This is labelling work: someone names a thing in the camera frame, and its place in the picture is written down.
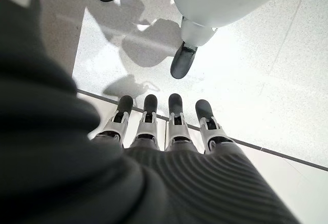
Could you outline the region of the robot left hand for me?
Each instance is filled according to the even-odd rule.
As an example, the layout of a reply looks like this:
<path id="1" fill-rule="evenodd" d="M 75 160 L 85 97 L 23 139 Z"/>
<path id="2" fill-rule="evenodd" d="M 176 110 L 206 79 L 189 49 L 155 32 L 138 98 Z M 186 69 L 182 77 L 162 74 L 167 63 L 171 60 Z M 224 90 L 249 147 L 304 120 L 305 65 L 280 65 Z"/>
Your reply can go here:
<path id="1" fill-rule="evenodd" d="M 178 94 L 165 151 L 154 95 L 130 147 L 128 95 L 90 139 L 100 117 L 47 55 L 39 15 L 39 0 L 1 0 L 1 223 L 297 223 L 206 100 L 195 105 L 203 154 Z"/>

